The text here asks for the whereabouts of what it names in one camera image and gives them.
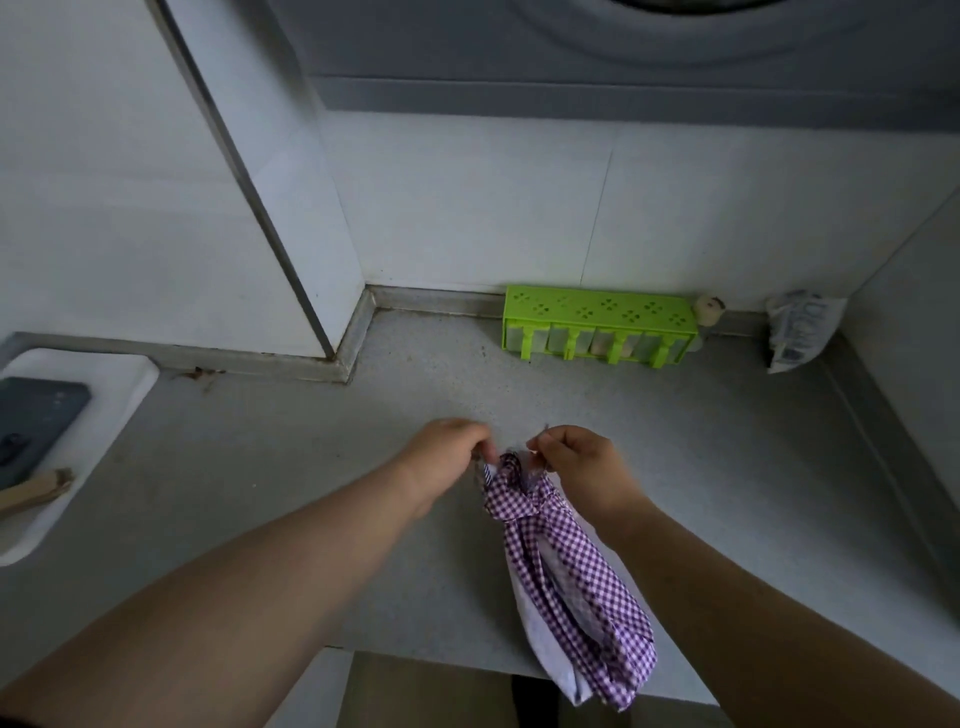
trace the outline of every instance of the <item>gray countertop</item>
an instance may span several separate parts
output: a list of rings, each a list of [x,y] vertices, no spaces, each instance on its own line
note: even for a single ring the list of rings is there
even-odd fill
[[[349,385],[165,373],[44,544],[0,570],[0,684],[124,597],[322,496],[425,421],[464,415],[515,445],[544,423],[612,437],[666,511],[746,569],[960,695],[960,629],[817,363],[768,376],[760,345],[682,365],[519,361],[499,324],[381,312]],[[711,697],[655,620],[647,691]],[[402,539],[331,640],[540,674],[499,527],[461,483]]]

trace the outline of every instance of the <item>green spice rack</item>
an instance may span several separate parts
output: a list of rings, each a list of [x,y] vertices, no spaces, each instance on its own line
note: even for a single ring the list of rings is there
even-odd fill
[[[551,353],[659,369],[679,364],[696,335],[690,304],[675,296],[512,285],[503,307],[503,348],[526,360]]]

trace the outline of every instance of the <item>hand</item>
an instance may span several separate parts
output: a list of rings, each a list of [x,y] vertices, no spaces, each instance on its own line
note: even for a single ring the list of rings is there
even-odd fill
[[[613,443],[596,432],[576,425],[550,427],[527,448],[560,476],[570,503],[598,531],[634,506],[652,505]]]
[[[496,464],[496,448],[488,426],[472,420],[434,420],[391,461],[404,474],[416,499],[418,517],[425,515],[433,501],[464,474],[475,451],[488,463]]]

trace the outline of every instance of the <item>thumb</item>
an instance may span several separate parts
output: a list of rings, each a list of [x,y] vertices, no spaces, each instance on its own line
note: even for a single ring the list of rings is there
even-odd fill
[[[577,459],[577,453],[564,445],[560,440],[547,432],[542,432],[537,438],[540,454],[551,468],[558,473],[572,467]]]

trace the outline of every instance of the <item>purple and white checkered cloth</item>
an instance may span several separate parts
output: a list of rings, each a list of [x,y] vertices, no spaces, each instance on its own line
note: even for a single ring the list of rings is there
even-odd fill
[[[627,708],[657,663],[653,630],[633,595],[580,527],[546,473],[525,474],[507,452],[496,474],[485,471],[484,507],[503,521],[507,558],[551,634],[594,693],[617,710]],[[543,539],[569,573],[563,582],[582,595],[594,629],[588,635],[557,589],[558,578],[540,557]],[[602,642],[597,637],[602,632]]]

